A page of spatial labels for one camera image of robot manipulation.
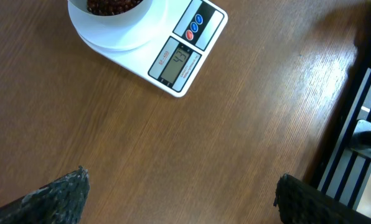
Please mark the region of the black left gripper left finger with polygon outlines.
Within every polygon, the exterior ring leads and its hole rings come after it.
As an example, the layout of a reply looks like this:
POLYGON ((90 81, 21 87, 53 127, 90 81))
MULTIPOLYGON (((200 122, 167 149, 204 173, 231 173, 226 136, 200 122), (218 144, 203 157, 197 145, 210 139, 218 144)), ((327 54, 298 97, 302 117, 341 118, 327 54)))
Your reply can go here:
POLYGON ((0 224, 80 222, 90 191, 83 167, 0 207, 0 224))

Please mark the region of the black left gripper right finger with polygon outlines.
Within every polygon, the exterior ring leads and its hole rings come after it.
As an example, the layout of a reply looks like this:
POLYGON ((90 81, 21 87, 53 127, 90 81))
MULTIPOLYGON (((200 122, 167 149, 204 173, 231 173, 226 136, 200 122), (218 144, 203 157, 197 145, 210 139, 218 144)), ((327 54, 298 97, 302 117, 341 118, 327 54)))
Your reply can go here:
POLYGON ((289 174, 280 177, 275 194, 284 224, 371 224, 371 218, 289 174))

